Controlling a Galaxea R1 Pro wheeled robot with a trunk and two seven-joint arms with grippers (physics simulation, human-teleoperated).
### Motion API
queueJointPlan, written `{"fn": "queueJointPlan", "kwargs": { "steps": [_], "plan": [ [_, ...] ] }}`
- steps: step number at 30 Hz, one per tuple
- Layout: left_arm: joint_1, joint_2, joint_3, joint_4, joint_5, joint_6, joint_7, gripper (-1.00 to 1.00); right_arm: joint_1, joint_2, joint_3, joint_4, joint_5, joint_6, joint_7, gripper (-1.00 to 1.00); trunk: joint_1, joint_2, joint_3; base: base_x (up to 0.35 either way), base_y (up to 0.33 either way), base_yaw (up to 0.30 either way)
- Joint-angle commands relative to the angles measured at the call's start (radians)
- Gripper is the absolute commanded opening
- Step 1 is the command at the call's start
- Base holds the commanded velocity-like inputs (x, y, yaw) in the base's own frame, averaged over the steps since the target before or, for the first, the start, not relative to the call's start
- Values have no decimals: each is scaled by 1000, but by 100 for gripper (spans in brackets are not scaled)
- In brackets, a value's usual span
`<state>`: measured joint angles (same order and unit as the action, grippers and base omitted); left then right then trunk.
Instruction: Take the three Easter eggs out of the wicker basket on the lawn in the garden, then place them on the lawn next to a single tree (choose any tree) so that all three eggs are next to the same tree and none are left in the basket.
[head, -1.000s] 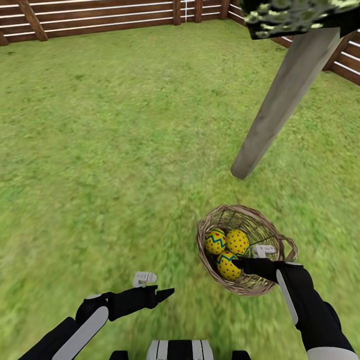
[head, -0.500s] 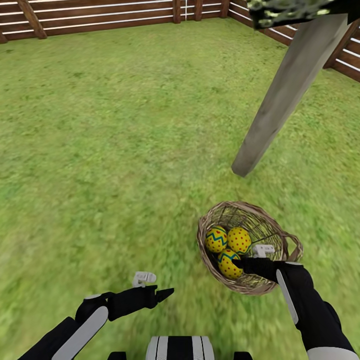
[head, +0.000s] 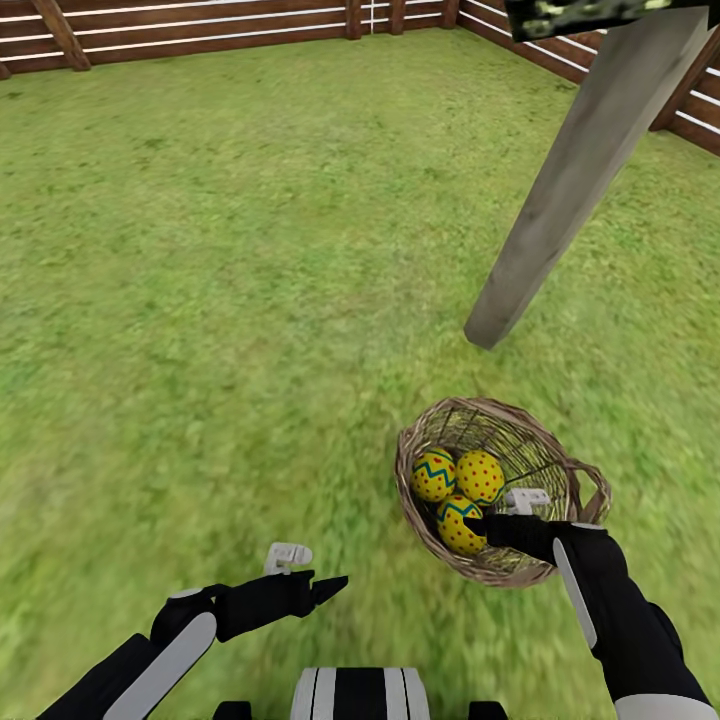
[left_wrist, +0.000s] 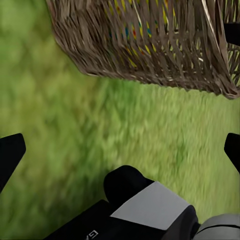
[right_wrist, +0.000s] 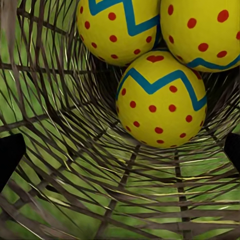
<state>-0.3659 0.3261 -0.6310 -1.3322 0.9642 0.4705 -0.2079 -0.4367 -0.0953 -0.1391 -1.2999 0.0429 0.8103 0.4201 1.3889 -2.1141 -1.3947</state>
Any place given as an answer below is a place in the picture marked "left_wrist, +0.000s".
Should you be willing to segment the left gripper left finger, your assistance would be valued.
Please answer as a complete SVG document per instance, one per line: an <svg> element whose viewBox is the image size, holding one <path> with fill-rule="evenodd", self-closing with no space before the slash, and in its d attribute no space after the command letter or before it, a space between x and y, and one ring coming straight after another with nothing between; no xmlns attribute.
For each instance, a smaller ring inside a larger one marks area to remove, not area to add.
<svg viewBox="0 0 240 240"><path fill-rule="evenodd" d="M0 138L0 193L26 152L21 133Z"/></svg>

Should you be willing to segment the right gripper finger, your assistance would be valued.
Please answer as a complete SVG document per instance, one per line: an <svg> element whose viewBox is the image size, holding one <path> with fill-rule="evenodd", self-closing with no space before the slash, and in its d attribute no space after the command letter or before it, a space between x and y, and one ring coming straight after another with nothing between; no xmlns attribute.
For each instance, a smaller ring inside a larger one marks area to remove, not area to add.
<svg viewBox="0 0 240 240"><path fill-rule="evenodd" d="M227 35L227 34L225 35L225 37L226 37L227 43L231 43L231 44L240 46L240 38L234 37L234 36L230 36L230 35Z"/></svg>
<svg viewBox="0 0 240 240"><path fill-rule="evenodd" d="M240 39L240 23L227 23L223 26L226 35Z"/></svg>

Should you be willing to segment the wicker basket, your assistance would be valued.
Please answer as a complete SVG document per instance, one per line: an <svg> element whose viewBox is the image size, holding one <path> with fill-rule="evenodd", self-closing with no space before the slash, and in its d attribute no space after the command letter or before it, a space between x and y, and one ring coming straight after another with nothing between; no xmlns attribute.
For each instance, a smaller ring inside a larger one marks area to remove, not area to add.
<svg viewBox="0 0 240 240"><path fill-rule="evenodd" d="M116 1L120 15L115 0L46 0L57 43L83 74L240 98L240 46L224 27L240 24L239 0Z"/></svg>

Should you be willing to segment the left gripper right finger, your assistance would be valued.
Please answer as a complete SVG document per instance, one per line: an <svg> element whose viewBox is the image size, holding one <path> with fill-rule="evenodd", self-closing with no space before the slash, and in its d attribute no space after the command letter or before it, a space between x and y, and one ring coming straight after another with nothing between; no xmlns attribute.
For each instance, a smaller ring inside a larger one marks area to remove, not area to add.
<svg viewBox="0 0 240 240"><path fill-rule="evenodd" d="M224 151L240 173L240 135L228 133Z"/></svg>

